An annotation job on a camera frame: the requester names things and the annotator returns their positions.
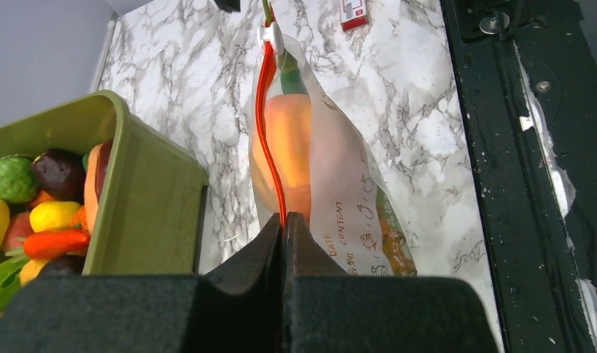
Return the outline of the clear zip bag orange zipper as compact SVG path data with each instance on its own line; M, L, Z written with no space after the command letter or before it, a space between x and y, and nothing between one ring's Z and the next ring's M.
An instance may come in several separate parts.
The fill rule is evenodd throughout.
M262 3L262 8L263 25L276 21L268 1ZM258 134L274 180L279 211L273 214L285 221L291 212L286 211L284 188L265 136L265 103L273 96L305 94L312 107L311 213L309 221L304 218L309 231L347 274L392 276L382 252L382 230L376 210L376 188L380 187L387 198L388 192L373 154L355 125L321 87L301 45L284 34L283 41L285 53L279 56L269 44L265 50L260 48L249 141L250 156L252 136Z

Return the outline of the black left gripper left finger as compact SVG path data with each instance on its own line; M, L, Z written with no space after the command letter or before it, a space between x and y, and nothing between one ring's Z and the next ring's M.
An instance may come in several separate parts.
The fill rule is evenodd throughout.
M0 320L0 352L280 352L282 223L205 275L39 277Z

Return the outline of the peach toy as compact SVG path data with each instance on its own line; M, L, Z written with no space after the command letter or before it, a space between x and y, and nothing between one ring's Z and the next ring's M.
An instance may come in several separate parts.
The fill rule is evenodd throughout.
M312 107L308 95L293 93L273 96L264 109L265 136L282 182L286 211L311 213L310 143ZM251 139L251 180L257 213L264 224L279 211L276 188L258 134Z

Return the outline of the orange spiky pineapple toy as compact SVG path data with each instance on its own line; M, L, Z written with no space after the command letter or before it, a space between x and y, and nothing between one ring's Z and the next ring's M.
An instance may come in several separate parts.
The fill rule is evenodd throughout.
M382 252L391 267L390 273L393 276L415 277L417 268L406 236L386 193L380 187L376 188L376 210L382 230Z

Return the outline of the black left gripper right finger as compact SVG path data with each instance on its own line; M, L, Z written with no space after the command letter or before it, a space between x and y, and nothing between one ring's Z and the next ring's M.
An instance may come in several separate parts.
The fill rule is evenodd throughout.
M288 213L284 352L496 352L474 289L451 277L347 274Z

